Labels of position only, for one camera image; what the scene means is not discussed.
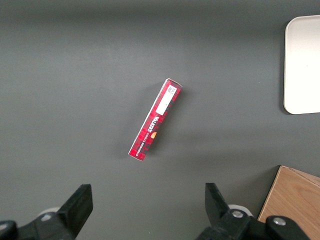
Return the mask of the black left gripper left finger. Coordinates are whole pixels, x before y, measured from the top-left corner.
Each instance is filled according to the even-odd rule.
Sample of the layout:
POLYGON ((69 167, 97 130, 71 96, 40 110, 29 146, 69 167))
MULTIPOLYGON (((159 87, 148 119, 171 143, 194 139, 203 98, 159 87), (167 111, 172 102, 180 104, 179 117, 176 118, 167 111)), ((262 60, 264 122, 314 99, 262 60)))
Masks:
POLYGON ((42 211, 24 226, 18 226, 14 220, 2 220, 0 238, 2 240, 75 240, 92 211, 92 186, 82 184, 61 207, 42 211))

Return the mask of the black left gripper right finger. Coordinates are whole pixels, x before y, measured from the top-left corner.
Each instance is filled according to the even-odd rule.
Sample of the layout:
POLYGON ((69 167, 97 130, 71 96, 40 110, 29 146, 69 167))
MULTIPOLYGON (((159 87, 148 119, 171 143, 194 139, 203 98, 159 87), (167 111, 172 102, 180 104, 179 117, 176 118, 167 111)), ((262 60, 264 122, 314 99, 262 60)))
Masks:
POLYGON ((198 240, 308 240, 308 235, 292 219, 271 215, 260 222, 245 211, 231 209, 215 183, 205 184, 205 211, 210 226, 198 240))

